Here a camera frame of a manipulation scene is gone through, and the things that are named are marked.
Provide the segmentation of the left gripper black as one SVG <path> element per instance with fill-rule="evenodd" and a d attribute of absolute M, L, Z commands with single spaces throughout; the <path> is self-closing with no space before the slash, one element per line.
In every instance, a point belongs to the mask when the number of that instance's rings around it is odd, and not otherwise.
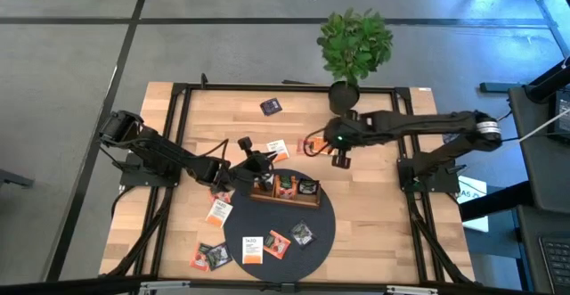
<path fill-rule="evenodd" d="M 248 136 L 238 140 L 239 147 L 246 153 L 246 159 L 236 166 L 232 166 L 231 162 L 225 158 L 228 139 L 221 143 L 222 155 L 220 168 L 216 174 L 212 185 L 212 193 L 229 192 L 235 190 L 237 181 L 252 181 L 253 173 L 256 171 L 271 171 L 273 169 L 273 161 L 278 156 L 277 152 L 259 152 L 253 154 L 252 142 Z M 274 188 L 274 174 L 264 173 L 256 177 L 251 189 L 252 194 L 272 194 Z"/>

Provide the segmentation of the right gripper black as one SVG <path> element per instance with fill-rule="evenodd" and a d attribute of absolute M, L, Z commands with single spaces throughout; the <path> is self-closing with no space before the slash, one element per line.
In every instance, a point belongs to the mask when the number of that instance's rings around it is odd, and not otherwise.
<path fill-rule="evenodd" d="M 337 151 L 332 157 L 333 167 L 349 168 L 351 159 L 346 154 L 354 147 L 372 145 L 366 127 L 367 125 L 358 119 L 356 111 L 349 111 L 346 117 L 335 117 L 326 124 L 323 131 L 324 141 L 330 151 Z"/>

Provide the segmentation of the white orange Tazo tea packet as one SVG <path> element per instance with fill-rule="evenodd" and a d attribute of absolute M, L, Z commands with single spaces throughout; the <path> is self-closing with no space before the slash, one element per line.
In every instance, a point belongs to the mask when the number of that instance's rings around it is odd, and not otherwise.
<path fill-rule="evenodd" d="M 270 142 L 266 145 L 266 148 L 270 152 L 270 156 L 273 157 L 273 162 L 279 162 L 289 158 L 289 151 L 283 140 Z"/>
<path fill-rule="evenodd" d="M 242 238 L 242 263 L 262 265 L 264 258 L 264 238 L 262 236 Z"/>
<path fill-rule="evenodd" d="M 232 209 L 233 205 L 225 201 L 215 200 L 206 216 L 205 221 L 218 228 L 222 228 L 227 218 L 230 216 Z"/>

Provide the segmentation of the orange tea packet white edge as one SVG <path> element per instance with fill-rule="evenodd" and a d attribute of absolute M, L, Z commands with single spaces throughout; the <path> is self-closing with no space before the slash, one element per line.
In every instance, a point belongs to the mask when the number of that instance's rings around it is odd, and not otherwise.
<path fill-rule="evenodd" d="M 332 148 L 330 147 L 330 144 L 324 140 L 323 137 L 314 137 L 310 140 L 309 152 L 330 154 L 332 152 Z"/>

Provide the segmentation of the dark blackcurrant tea packet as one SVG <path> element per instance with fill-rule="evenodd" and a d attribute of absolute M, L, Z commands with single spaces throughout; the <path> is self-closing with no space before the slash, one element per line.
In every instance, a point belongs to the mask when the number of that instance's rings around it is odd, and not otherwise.
<path fill-rule="evenodd" d="M 320 182 L 317 180 L 301 178 L 297 183 L 297 193 L 299 195 L 316 195 L 320 189 Z"/>
<path fill-rule="evenodd" d="M 216 245 L 206 252 L 206 261 L 209 270 L 214 271 L 217 268 L 232 262 L 232 255 L 225 242 Z"/>
<path fill-rule="evenodd" d="M 297 244 L 304 248 L 315 241 L 316 237 L 305 221 L 300 221 L 290 229 L 290 234 Z"/>

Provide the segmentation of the purple tea packet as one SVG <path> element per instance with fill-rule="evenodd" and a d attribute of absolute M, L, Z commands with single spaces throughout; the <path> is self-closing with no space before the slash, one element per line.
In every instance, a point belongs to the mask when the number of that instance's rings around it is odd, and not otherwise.
<path fill-rule="evenodd" d="M 271 116 L 282 111 L 282 107 L 277 98 L 266 100 L 260 104 L 260 109 L 265 116 Z"/>

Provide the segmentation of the green plant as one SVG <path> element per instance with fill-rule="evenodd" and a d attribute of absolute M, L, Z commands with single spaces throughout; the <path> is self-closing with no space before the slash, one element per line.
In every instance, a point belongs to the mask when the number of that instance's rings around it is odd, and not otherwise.
<path fill-rule="evenodd" d="M 333 77 L 328 92 L 330 110 L 343 115 L 358 103 L 359 83 L 390 60 L 393 33 L 378 12 L 355 13 L 349 8 L 328 17 L 316 43 L 323 68 Z"/>

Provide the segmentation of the wooden three-compartment tea tray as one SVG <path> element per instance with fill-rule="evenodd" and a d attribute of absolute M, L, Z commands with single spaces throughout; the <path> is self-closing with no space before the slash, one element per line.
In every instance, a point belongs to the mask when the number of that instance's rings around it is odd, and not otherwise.
<path fill-rule="evenodd" d="M 295 198 L 293 200 L 281 199 L 277 197 L 277 186 L 279 183 L 279 176 L 293 176 L 293 175 L 274 175 L 274 188 L 272 194 L 250 194 L 250 198 L 255 201 L 267 201 L 267 202 L 274 202 L 280 203 L 284 205 L 290 206 L 299 206 L 299 207 L 306 207 L 311 209 L 318 209 L 321 204 L 321 194 L 322 194 L 322 187 L 320 183 L 320 189 L 316 195 L 299 195 L 296 193 Z M 303 177 L 297 177 L 296 184 L 298 181 Z"/>

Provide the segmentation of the round dark woven placemat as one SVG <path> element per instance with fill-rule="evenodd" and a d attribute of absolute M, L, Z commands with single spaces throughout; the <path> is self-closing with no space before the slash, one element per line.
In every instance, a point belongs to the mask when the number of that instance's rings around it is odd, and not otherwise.
<path fill-rule="evenodd" d="M 273 283 L 292 283 L 317 270 L 332 248 L 336 219 L 329 196 L 322 192 L 317 209 L 286 205 L 270 201 L 255 201 L 236 192 L 231 197 L 232 211 L 224 223 L 225 243 L 233 260 L 249 275 Z M 291 229 L 305 222 L 315 240 L 301 246 L 291 235 Z M 242 239 L 266 237 L 272 230 L 290 240 L 284 257 L 278 259 L 265 253 L 261 264 L 242 262 Z"/>

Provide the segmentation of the white printed sign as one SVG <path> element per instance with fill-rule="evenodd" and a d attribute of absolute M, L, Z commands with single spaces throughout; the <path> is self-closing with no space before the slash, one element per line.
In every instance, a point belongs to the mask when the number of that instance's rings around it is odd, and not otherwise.
<path fill-rule="evenodd" d="M 484 197 L 487 194 L 487 183 L 484 181 L 466 176 L 459 176 L 458 181 L 460 192 L 457 197 L 457 202 L 459 204 Z M 488 216 L 472 219 L 469 221 L 463 221 L 462 224 L 463 227 L 467 229 L 475 230 L 481 233 L 489 232 Z"/>

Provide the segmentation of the grey-blue floor foot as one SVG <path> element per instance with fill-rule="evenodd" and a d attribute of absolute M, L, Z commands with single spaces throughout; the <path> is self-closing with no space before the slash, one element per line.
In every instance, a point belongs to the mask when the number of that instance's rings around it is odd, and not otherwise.
<path fill-rule="evenodd" d="M 479 84 L 480 92 L 487 94 L 506 94 L 510 88 L 514 87 L 521 87 L 521 84 L 499 82 L 483 82 Z"/>

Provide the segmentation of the black desk leg beam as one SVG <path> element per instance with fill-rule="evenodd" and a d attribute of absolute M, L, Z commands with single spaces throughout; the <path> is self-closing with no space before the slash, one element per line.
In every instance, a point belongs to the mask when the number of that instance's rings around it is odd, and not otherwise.
<path fill-rule="evenodd" d="M 465 222 L 503 210 L 513 209 L 519 205 L 534 205 L 533 193 L 528 181 L 463 202 L 460 205 L 460 215 L 462 221 Z"/>

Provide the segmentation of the dark grey desk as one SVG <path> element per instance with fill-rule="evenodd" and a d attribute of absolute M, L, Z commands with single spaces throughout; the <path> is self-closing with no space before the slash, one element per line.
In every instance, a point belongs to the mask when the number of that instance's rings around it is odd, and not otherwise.
<path fill-rule="evenodd" d="M 570 235 L 570 215 L 527 206 L 518 206 L 516 213 L 532 289 L 555 295 L 550 287 L 539 238 L 546 235 Z"/>
<path fill-rule="evenodd" d="M 533 134 L 520 143 L 534 205 L 570 214 L 570 144 L 546 136 L 549 105 L 530 101 L 522 87 L 509 90 L 517 134 Z"/>

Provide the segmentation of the black keyboard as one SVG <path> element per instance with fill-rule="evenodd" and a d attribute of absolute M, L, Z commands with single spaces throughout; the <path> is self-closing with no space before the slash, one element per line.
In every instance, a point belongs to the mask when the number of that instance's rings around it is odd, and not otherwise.
<path fill-rule="evenodd" d="M 570 235 L 541 236 L 539 243 L 553 293 L 570 295 Z"/>

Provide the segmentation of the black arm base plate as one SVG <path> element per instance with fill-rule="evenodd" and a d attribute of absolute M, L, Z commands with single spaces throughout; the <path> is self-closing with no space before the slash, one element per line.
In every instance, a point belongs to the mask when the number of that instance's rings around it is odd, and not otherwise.
<path fill-rule="evenodd" d="M 412 159 L 398 160 L 396 166 L 400 186 L 406 193 L 460 192 L 457 172 L 463 166 L 457 166 L 454 160 L 423 172 L 414 168 Z"/>
<path fill-rule="evenodd" d="M 119 183 L 124 186 L 177 186 L 180 181 L 181 168 L 169 166 L 164 174 L 146 168 L 143 160 L 129 152 L 125 161 L 121 161 L 121 178 Z"/>

